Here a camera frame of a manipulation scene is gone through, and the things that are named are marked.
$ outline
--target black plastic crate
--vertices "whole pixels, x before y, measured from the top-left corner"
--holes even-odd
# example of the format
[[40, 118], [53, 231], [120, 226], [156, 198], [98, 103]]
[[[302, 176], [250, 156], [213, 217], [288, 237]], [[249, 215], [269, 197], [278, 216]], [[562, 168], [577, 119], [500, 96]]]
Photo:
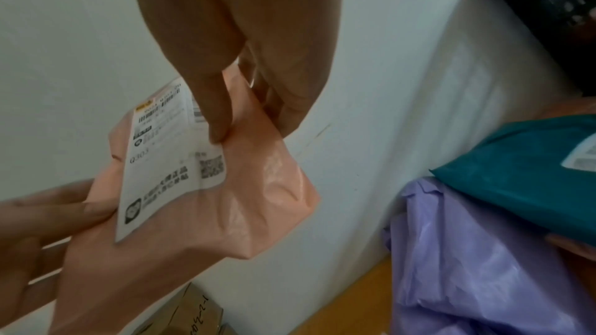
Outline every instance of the black plastic crate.
[[596, 95], [596, 0], [505, 1], [584, 95]]

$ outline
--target white label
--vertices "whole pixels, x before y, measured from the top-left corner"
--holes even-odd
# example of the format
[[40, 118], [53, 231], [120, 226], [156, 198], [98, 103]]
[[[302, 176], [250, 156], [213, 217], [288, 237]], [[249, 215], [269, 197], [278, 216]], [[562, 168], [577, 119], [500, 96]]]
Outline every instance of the white label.
[[225, 176], [221, 145], [209, 141], [209, 125], [184, 80], [174, 80], [132, 116], [116, 242], [170, 201]]
[[596, 172], [596, 133], [579, 143], [561, 165], [564, 168]]

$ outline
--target teal package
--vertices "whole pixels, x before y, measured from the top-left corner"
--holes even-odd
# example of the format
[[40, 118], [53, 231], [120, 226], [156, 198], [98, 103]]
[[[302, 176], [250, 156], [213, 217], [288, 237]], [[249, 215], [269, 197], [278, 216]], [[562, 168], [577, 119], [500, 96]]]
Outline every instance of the teal package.
[[456, 190], [596, 246], [596, 145], [583, 144], [588, 158], [578, 166], [587, 170], [562, 166], [595, 133], [596, 115], [509, 123], [431, 172]]

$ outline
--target white wall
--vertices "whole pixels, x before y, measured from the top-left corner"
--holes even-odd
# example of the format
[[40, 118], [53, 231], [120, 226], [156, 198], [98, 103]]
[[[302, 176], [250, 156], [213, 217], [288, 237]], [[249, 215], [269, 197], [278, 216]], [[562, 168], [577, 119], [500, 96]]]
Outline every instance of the white wall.
[[[0, 197], [92, 176], [110, 127], [174, 76], [134, 0], [1, 0], [0, 14]], [[318, 212], [197, 281], [240, 334], [288, 333], [385, 255], [378, 231], [407, 181], [568, 96], [565, 82], [499, 0], [344, 0], [330, 82], [287, 139]]]

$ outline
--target cardboard box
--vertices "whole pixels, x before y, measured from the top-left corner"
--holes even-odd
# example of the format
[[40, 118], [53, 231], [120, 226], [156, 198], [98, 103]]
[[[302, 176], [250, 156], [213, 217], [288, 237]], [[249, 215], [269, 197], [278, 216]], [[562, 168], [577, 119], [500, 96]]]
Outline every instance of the cardboard box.
[[236, 331], [229, 325], [225, 324], [222, 326], [222, 329], [219, 331], [219, 335], [238, 335]]
[[221, 307], [189, 283], [133, 335], [218, 335], [223, 314]]

